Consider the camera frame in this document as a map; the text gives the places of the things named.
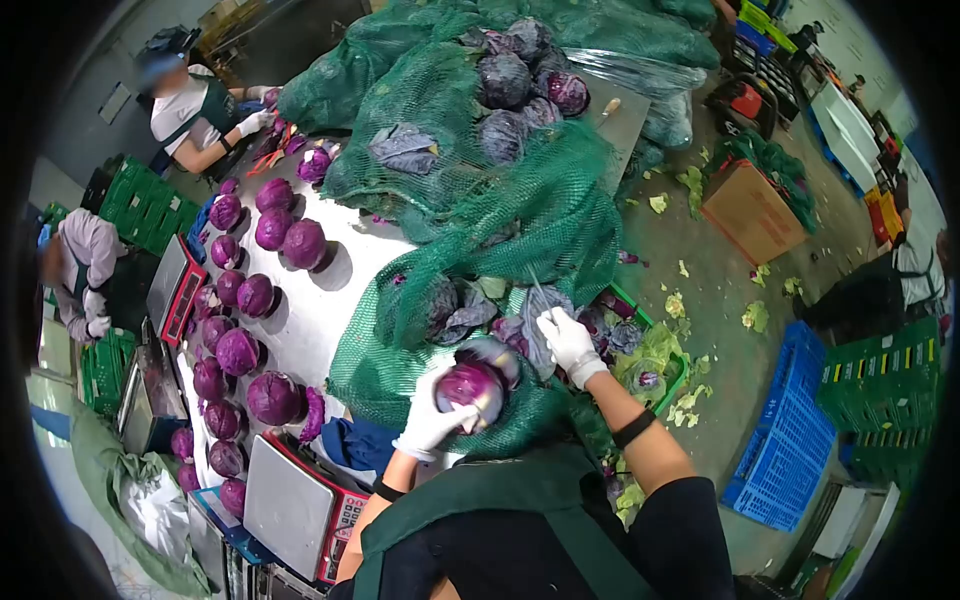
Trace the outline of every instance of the black sleeve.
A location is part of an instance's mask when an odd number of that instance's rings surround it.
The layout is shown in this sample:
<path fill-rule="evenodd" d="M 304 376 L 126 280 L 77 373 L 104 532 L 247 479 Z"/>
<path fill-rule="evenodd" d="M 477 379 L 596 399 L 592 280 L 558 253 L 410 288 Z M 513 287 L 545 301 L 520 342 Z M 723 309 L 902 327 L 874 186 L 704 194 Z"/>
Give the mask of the black sleeve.
<path fill-rule="evenodd" d="M 628 537 L 637 569 L 664 600 L 735 597 L 716 491 L 706 477 L 678 479 L 653 492 Z"/>

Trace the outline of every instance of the peeled red cabbage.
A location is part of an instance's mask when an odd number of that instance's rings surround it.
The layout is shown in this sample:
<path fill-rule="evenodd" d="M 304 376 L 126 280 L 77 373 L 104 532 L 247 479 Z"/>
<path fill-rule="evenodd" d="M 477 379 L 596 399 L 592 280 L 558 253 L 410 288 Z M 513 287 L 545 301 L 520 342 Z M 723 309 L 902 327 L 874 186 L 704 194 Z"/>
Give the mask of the peeled red cabbage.
<path fill-rule="evenodd" d="M 546 98 L 534 98 L 527 103 L 527 106 L 523 107 L 520 114 L 523 115 L 523 120 L 526 121 L 530 129 L 546 127 L 564 120 L 564 115 L 557 108 L 557 105 Z"/>
<path fill-rule="evenodd" d="M 260 212 L 268 208 L 282 208 L 290 210 L 294 203 L 294 190 L 290 182 L 282 177 L 269 180 L 256 193 L 256 209 Z"/>
<path fill-rule="evenodd" d="M 540 58 L 550 49 L 550 30 L 532 17 L 518 20 L 510 26 L 506 35 L 519 40 L 516 53 L 525 62 Z"/>
<path fill-rule="evenodd" d="M 509 110 L 495 110 L 477 128 L 480 147 L 496 164 L 514 162 L 523 157 L 523 144 L 528 134 L 524 118 Z"/>
<path fill-rule="evenodd" d="M 464 433 L 480 433 L 490 426 L 503 408 L 503 383 L 497 372 L 488 365 L 469 361 L 457 363 L 445 373 L 434 393 L 437 409 L 442 413 L 452 412 L 457 405 L 474 405 L 480 411 L 476 423 L 468 421 L 461 429 Z"/>
<path fill-rule="evenodd" d="M 297 177 L 316 185 L 324 180 L 330 168 L 330 155 L 323 148 L 313 148 L 303 153 L 303 161 L 297 165 Z"/>
<path fill-rule="evenodd" d="M 235 327 L 217 342 L 217 362 L 225 373 L 242 377 L 260 361 L 260 343 L 243 327 Z"/>
<path fill-rule="evenodd" d="M 513 52 L 504 51 L 477 62 L 482 102 L 490 108 L 510 108 L 523 102 L 530 91 L 530 70 Z"/>
<path fill-rule="evenodd" d="M 193 297 L 193 309 L 196 312 L 194 319 L 198 320 L 223 314 L 224 304 L 217 296 L 217 286 L 209 284 L 200 288 Z"/>
<path fill-rule="evenodd" d="M 197 467 L 194 465 L 182 465 L 177 469 L 177 483 L 183 493 L 190 493 L 200 489 L 200 480 L 197 479 Z"/>
<path fill-rule="evenodd" d="M 240 262 L 240 244 L 224 233 L 210 244 L 210 258 L 221 269 L 232 269 Z"/>
<path fill-rule="evenodd" d="M 535 88 L 540 96 L 557 105 L 564 117 L 575 117 L 590 104 L 587 84 L 573 73 L 541 71 Z"/>
<path fill-rule="evenodd" d="M 300 413 L 302 404 L 297 384 L 282 372 L 264 372 L 247 389 L 250 412 L 268 425 L 290 422 Z"/>
<path fill-rule="evenodd" d="M 170 436 L 170 449 L 185 463 L 193 462 L 193 431 L 181 427 Z"/>
<path fill-rule="evenodd" d="M 206 460 L 221 477 L 236 477 L 243 471 L 243 453 L 233 442 L 217 440 L 207 451 Z"/>
<path fill-rule="evenodd" d="M 243 506 L 246 497 L 247 484 L 239 479 L 228 479 L 220 486 L 220 501 L 227 512 L 237 518 L 243 518 Z"/>
<path fill-rule="evenodd" d="M 213 201 L 210 207 L 210 224 L 220 231 L 228 231 L 240 220 L 242 206 L 240 199 L 233 194 L 224 194 Z"/>
<path fill-rule="evenodd" d="M 205 400 L 219 400 L 227 395 L 227 379 L 217 359 L 207 356 L 193 366 L 193 390 Z"/>
<path fill-rule="evenodd" d="M 231 321 L 229 317 L 215 315 L 209 319 L 204 319 L 200 327 L 200 334 L 204 338 L 204 346 L 210 350 L 211 354 L 216 354 L 217 342 L 220 341 L 220 338 L 225 333 L 236 327 L 236 325 L 233 324 L 233 321 Z"/>
<path fill-rule="evenodd" d="M 221 194 L 233 194 L 240 188 L 240 180 L 236 177 L 228 177 L 220 184 Z"/>
<path fill-rule="evenodd" d="M 283 247 L 283 237 L 294 224 L 294 217 L 285 208 L 268 208 L 260 213 L 253 239 L 263 250 L 276 252 Z"/>
<path fill-rule="evenodd" d="M 220 273 L 220 276 L 217 277 L 217 296 L 224 306 L 237 305 L 237 290 L 240 288 L 240 284 L 246 280 L 247 276 L 239 271 Z"/>
<path fill-rule="evenodd" d="M 214 438 L 235 440 L 240 435 L 240 409 L 226 400 L 210 402 L 204 410 L 204 423 Z"/>
<path fill-rule="evenodd" d="M 262 317 L 274 306 L 274 284 L 258 273 L 247 277 L 237 289 L 237 306 L 248 317 Z"/>
<path fill-rule="evenodd" d="M 283 238 L 283 255 L 298 269 L 313 269 L 326 254 L 324 228 L 312 219 L 294 223 Z"/>

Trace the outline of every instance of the hand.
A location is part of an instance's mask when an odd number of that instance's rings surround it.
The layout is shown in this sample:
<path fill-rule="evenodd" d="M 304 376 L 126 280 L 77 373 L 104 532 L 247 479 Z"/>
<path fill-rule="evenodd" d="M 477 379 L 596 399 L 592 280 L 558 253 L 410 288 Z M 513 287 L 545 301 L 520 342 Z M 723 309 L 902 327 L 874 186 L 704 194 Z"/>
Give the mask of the hand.
<path fill-rule="evenodd" d="M 97 317 L 86 323 L 86 332 L 91 338 L 100 339 L 110 331 L 110 317 Z"/>
<path fill-rule="evenodd" d="M 241 137 L 247 137 L 251 133 L 257 133 L 265 127 L 270 127 L 274 124 L 274 119 L 276 115 L 267 110 L 260 110 L 250 115 L 243 121 L 240 121 L 240 125 L 237 126 L 237 129 L 240 130 Z"/>
<path fill-rule="evenodd" d="M 107 299 L 100 292 L 90 288 L 84 290 L 84 314 L 88 319 L 103 317 L 107 314 Z"/>
<path fill-rule="evenodd" d="M 410 398 L 407 426 L 400 437 L 394 440 L 394 448 L 426 463 L 434 460 L 435 457 L 430 451 L 437 447 L 448 433 L 468 420 L 476 419 L 479 414 L 476 406 L 456 406 L 452 413 L 442 413 L 437 409 L 434 387 L 437 379 L 448 370 L 447 366 L 439 367 L 420 376 L 417 390 Z"/>
<path fill-rule="evenodd" d="M 557 324 L 550 323 L 551 315 Z M 537 326 L 553 351 L 554 362 L 566 371 L 573 385 L 583 390 L 592 375 L 607 370 L 607 365 L 593 349 L 587 328 L 571 319 L 559 306 L 544 310 L 537 317 Z"/>

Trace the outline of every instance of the green mesh net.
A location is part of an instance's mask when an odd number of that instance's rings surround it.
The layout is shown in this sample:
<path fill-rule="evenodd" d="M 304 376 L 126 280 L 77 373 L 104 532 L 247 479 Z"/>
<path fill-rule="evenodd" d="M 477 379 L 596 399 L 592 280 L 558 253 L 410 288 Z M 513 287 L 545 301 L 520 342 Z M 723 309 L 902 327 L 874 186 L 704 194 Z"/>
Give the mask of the green mesh net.
<path fill-rule="evenodd" d="M 817 230 L 813 192 L 806 182 L 804 164 L 786 153 L 776 142 L 768 142 L 753 130 L 744 130 L 737 137 L 724 137 L 713 149 L 713 158 L 704 167 L 705 177 L 720 171 L 727 162 L 746 158 L 763 172 L 780 193 L 783 201 L 808 233 Z"/>

